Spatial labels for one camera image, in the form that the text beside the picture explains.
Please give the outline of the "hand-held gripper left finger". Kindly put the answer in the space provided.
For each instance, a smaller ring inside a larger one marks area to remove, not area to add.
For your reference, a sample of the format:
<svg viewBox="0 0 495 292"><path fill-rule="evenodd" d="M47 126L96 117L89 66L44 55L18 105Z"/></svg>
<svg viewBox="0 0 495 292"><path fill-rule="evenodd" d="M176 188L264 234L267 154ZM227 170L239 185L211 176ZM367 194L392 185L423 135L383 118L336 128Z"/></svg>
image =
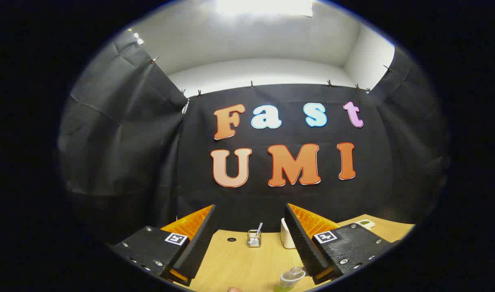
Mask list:
<svg viewBox="0 0 495 292"><path fill-rule="evenodd" d="M212 204L162 228L145 226L109 247L150 274L189 286L217 231L215 213Z"/></svg>

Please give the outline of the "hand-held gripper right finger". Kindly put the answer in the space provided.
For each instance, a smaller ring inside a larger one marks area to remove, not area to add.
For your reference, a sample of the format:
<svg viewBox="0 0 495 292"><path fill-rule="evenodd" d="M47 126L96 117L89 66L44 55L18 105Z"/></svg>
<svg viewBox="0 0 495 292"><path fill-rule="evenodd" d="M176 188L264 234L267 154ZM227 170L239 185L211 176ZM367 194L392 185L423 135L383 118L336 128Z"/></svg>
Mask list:
<svg viewBox="0 0 495 292"><path fill-rule="evenodd" d="M344 226L287 203L284 219L314 284L333 280L374 262L392 248L392 242L358 223Z"/></svg>

